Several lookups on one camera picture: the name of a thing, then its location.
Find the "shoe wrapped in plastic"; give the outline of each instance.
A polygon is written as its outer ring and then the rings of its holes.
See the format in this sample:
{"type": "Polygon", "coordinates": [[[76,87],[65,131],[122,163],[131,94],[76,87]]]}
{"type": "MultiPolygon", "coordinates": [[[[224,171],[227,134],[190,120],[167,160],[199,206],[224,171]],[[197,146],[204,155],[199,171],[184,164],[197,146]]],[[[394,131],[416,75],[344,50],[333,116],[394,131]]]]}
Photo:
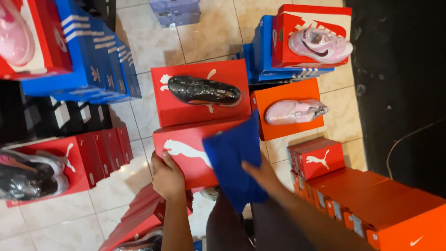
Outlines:
{"type": "Polygon", "coordinates": [[[242,97],[235,86],[191,76],[174,76],[167,86],[176,98],[192,105],[234,105],[242,97]]]}
{"type": "Polygon", "coordinates": [[[30,201],[66,191],[68,179],[63,174],[54,175],[62,164],[42,158],[0,150],[0,199],[30,201]]]}
{"type": "Polygon", "coordinates": [[[161,251],[163,241],[163,227],[155,227],[141,239],[123,243],[113,251],[161,251]]]}
{"type": "Polygon", "coordinates": [[[311,122],[328,112],[318,100],[283,100],[268,108],[265,120],[272,126],[311,122]]]}

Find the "blue fabric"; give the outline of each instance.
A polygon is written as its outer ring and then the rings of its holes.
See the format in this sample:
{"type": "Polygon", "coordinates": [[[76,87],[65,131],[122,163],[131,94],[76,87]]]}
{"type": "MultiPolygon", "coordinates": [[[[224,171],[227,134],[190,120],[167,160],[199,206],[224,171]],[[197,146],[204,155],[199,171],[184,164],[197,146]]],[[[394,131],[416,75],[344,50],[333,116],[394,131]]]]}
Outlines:
{"type": "Polygon", "coordinates": [[[256,167],[262,164],[258,110],[239,126],[205,138],[203,146],[223,193],[238,213],[247,203],[267,200],[268,194],[241,166],[242,160],[256,167]]]}

